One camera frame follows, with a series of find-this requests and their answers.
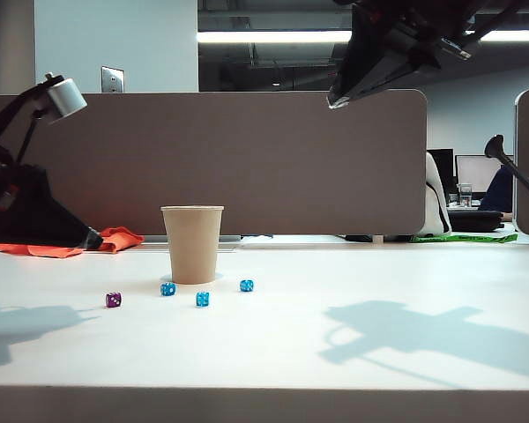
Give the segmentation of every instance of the white wall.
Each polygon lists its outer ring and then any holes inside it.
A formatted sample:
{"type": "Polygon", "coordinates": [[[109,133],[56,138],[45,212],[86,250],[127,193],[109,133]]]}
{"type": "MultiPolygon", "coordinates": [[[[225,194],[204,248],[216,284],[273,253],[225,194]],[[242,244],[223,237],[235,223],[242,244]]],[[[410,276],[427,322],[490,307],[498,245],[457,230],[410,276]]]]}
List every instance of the white wall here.
{"type": "Polygon", "coordinates": [[[503,134],[513,153],[515,100],[529,89],[529,68],[463,78],[421,88],[428,98],[428,148],[483,154],[487,141],[503,134]]]}
{"type": "Polygon", "coordinates": [[[47,72],[99,93],[102,65],[128,93],[196,92],[196,34],[192,0],[0,0],[0,93],[47,72]]]}
{"type": "Polygon", "coordinates": [[[0,94],[35,85],[34,0],[0,0],[0,94]]]}
{"type": "Polygon", "coordinates": [[[196,92],[197,2],[35,0],[37,78],[101,91],[101,66],[125,71],[126,92],[196,92]]]}

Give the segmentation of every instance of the person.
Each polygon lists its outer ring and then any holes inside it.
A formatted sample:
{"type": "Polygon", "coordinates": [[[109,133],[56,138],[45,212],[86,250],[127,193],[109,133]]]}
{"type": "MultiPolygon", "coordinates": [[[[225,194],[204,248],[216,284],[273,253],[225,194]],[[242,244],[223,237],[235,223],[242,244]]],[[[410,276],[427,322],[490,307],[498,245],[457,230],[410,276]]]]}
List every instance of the person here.
{"type": "Polygon", "coordinates": [[[513,210],[513,175],[505,165],[495,173],[478,210],[502,212],[504,219],[510,219],[513,210]]]}

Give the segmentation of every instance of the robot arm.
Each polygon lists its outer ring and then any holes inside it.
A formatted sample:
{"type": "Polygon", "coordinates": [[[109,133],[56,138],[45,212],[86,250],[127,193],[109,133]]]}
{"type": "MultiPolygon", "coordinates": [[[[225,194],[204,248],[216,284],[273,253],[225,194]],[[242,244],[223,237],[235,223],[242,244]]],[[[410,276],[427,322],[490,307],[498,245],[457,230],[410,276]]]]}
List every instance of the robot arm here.
{"type": "Polygon", "coordinates": [[[485,0],[334,0],[353,4],[353,33],[327,95],[330,108],[388,88],[413,87],[417,74],[442,69],[443,55],[469,60],[484,35],[517,13],[523,0],[466,31],[485,0]]]}

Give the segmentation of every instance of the ceiling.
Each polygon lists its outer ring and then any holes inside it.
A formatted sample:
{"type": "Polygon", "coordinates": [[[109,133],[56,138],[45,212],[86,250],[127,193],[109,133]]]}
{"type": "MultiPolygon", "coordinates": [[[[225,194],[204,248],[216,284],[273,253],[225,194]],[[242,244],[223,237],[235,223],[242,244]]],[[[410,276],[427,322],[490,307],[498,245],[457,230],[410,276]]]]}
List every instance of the ceiling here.
{"type": "MultiPolygon", "coordinates": [[[[476,24],[505,7],[490,1],[476,24]]],[[[529,29],[529,0],[500,29],[529,29]]],[[[332,0],[198,0],[198,31],[348,30],[349,6],[332,0]]],[[[326,90],[343,44],[204,44],[198,47],[201,91],[326,90]],[[280,86],[272,82],[281,80],[280,86]]],[[[438,80],[529,66],[529,43],[486,44],[468,63],[451,57],[438,80]]]]}

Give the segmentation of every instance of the die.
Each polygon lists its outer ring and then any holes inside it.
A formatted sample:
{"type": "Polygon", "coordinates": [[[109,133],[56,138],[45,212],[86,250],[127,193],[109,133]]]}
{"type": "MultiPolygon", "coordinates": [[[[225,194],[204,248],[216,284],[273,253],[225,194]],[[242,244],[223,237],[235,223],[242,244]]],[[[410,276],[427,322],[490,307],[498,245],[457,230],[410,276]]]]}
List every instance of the die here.
{"type": "Polygon", "coordinates": [[[169,297],[176,292],[176,285],[172,282],[165,282],[160,286],[160,294],[163,297],[169,297]]]}
{"type": "Polygon", "coordinates": [[[210,293],[204,291],[196,294],[196,305],[198,307],[208,307],[210,305],[210,293]]]}
{"type": "Polygon", "coordinates": [[[120,307],[122,305],[122,293],[107,293],[106,307],[120,307]]]}
{"type": "Polygon", "coordinates": [[[239,288],[244,292],[244,293],[249,293],[253,290],[255,286],[255,283],[251,280],[251,279],[244,279],[241,281],[241,283],[239,284],[239,288]]]}

